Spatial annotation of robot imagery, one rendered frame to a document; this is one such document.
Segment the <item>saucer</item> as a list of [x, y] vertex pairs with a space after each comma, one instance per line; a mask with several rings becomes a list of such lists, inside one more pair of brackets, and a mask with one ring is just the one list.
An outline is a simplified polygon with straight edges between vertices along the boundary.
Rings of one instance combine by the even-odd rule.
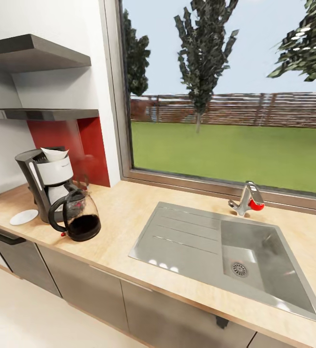
[[31, 221], [33, 218], [35, 218], [38, 215], [37, 210], [26, 210], [23, 211], [17, 215], [15, 215], [14, 217], [11, 218], [10, 223], [12, 225], [19, 225], [19, 224], [23, 224], [26, 223], [28, 221]]

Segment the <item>electric kettle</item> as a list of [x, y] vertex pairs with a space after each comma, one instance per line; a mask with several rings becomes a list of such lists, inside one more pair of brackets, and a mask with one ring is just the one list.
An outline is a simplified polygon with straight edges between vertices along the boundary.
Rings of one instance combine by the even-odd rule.
[[[100, 232], [101, 221], [98, 209], [90, 194], [91, 191], [76, 189], [52, 204], [48, 213], [49, 223], [55, 230], [61, 232], [61, 236], [67, 234], [74, 241], [84, 242]], [[62, 204], [65, 227], [54, 220], [55, 211]]]

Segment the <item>paper coffee filter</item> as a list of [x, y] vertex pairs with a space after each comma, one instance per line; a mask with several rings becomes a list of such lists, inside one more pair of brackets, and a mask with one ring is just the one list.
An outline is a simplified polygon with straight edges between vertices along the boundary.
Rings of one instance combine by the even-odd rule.
[[63, 160], [65, 155], [68, 153], [67, 151], [57, 151], [57, 150], [48, 150], [41, 148], [45, 154], [45, 156], [48, 158], [48, 160], [51, 162], [56, 162], [59, 160]]

